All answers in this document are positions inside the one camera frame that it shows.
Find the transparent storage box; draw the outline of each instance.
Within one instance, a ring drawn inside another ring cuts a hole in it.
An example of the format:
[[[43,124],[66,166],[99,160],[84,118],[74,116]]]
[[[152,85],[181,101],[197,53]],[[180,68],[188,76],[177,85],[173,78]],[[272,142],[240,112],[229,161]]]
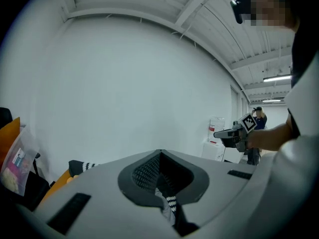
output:
[[[38,151],[39,147],[26,126],[12,144],[1,168],[0,179],[7,189],[24,196],[26,181]]]

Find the black shirt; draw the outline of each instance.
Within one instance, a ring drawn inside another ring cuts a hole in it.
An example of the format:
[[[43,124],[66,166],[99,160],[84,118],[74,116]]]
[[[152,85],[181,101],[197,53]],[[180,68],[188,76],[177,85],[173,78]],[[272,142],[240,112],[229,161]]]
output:
[[[295,35],[292,56],[293,66],[291,68],[291,87],[298,82],[303,73],[307,70],[308,66],[312,62],[316,52],[318,51],[318,30],[315,27],[316,20],[312,22],[304,20],[300,22],[300,26]],[[300,135],[298,127],[294,118],[291,116],[293,126],[293,138],[297,138]]]

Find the ceiling light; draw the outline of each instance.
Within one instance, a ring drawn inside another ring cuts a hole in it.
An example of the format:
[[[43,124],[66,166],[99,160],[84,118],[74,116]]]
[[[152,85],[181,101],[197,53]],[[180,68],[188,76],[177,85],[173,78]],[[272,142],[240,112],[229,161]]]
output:
[[[281,75],[281,76],[274,76],[274,77],[267,77],[267,78],[264,78],[264,82],[280,81],[280,80],[287,80],[287,79],[291,79],[290,74]]]
[[[264,103],[280,102],[280,99],[263,100]]]

